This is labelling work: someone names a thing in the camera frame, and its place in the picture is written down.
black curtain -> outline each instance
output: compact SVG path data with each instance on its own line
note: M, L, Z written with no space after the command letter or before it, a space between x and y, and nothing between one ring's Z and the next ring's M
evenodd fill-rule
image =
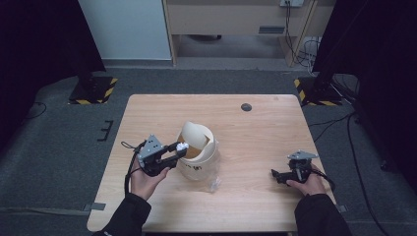
M104 70L77 0L0 0L0 148L40 88Z
M415 0L337 1L314 71L338 61L335 73L359 79L355 108L363 125L417 192L416 13Z

black mounting base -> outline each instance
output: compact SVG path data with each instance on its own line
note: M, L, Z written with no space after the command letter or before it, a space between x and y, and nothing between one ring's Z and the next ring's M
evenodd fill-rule
M92 83L86 88L85 83L79 81L70 95L70 101L103 100L106 98L113 77L92 77Z
M314 88L315 77L300 77L296 83L303 105L313 103L316 105L341 105L341 96L333 87L317 91Z

wooden table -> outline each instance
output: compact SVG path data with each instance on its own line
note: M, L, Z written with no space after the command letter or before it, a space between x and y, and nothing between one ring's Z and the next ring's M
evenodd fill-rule
M251 111L241 105L249 103ZM126 107L88 229L100 230L124 198L123 181L132 150L155 134L164 145L176 141L186 121L211 129L220 153L219 188L203 191L174 168L149 199L145 232L295 231L294 209L302 195L278 185L270 170L288 172L287 155L317 153L298 98L275 94L137 94ZM323 170L319 158L313 160Z

gray carpet floor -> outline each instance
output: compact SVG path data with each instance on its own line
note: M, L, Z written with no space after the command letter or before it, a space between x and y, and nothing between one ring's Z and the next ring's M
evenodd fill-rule
M297 94L294 79L307 72L110 69L119 81L105 104L70 105L77 83L68 78L39 91L35 104L0 156L0 235L90 235L85 204L94 201L123 112L135 93ZM339 119L353 108L303 107L308 124ZM114 121L106 142L98 142ZM317 138L326 125L312 126ZM347 120L335 123L316 141L334 195L353 235L383 235L370 215L355 170ZM351 137L375 216L389 235L417 235L417 198L399 173L380 169L381 159L360 124ZM17 208L55 209L53 213L14 212ZM79 213L80 215L59 215Z

black sleeve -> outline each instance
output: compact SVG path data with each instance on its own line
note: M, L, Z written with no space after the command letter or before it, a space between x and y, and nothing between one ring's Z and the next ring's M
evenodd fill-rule
M326 194L307 195L295 208L299 236L351 236L346 221Z
M128 194L114 212L110 222L93 236L141 235L142 226L147 221L149 213L150 204L147 201L134 194Z

